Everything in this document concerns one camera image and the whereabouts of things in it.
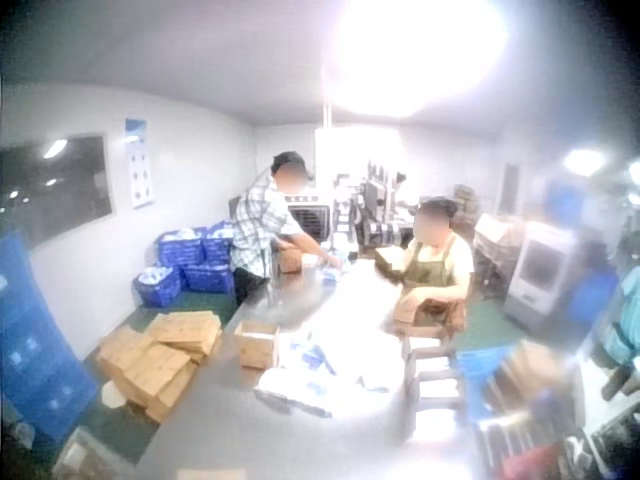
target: apron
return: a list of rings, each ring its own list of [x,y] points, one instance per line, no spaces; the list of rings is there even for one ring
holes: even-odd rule
[[[418,243],[404,275],[403,294],[416,287],[450,287],[454,285],[453,273],[446,268],[446,261],[456,236],[452,234],[445,244],[440,260],[421,262],[418,260],[422,243]],[[466,328],[464,300],[442,302],[426,300],[418,307],[413,324],[416,326],[442,325],[453,337]]]

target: work table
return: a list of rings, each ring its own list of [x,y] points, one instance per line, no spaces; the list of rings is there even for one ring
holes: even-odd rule
[[[371,260],[351,267],[337,285],[323,285],[318,270],[309,268],[274,279],[247,299],[225,327],[216,357],[155,435],[139,478],[181,479],[180,470],[244,470],[247,480],[478,478],[482,467],[470,430],[446,448],[405,443],[404,387],[367,392],[386,395],[384,406],[347,418],[320,418],[255,396],[262,372],[240,367],[233,340],[242,320],[274,323],[283,332],[322,324],[336,338],[346,328],[388,325],[398,287]]]

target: ceiling light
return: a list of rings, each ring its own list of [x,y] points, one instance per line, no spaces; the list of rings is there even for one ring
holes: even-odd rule
[[[564,160],[564,166],[573,173],[590,177],[604,165],[604,157],[593,150],[572,150]]]
[[[66,146],[67,146],[67,141],[66,140],[64,140],[64,139],[56,140],[55,142],[53,142],[53,145],[51,145],[51,148],[49,148],[49,150],[47,150],[47,153],[44,154],[44,158],[53,158],[53,157],[55,157]]]
[[[633,183],[640,185],[640,160],[636,160],[629,165],[629,174],[631,175]]]
[[[477,84],[506,40],[485,0],[352,0],[327,62],[327,95],[358,113],[407,116]]]

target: ceiling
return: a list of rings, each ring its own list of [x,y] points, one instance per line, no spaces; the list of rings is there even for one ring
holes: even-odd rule
[[[345,1],[15,2],[2,29],[2,73],[10,82],[163,95],[255,125],[317,122],[323,52]],[[568,136],[615,131],[636,103],[637,77],[611,20],[585,2],[494,3],[510,32],[498,65],[467,94],[404,121],[490,135],[522,121]],[[361,120],[339,110],[335,118]]]

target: plaid shirt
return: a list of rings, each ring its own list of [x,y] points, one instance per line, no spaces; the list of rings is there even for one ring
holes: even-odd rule
[[[240,197],[232,223],[231,268],[264,278],[271,275],[271,241],[302,232],[270,171]]]

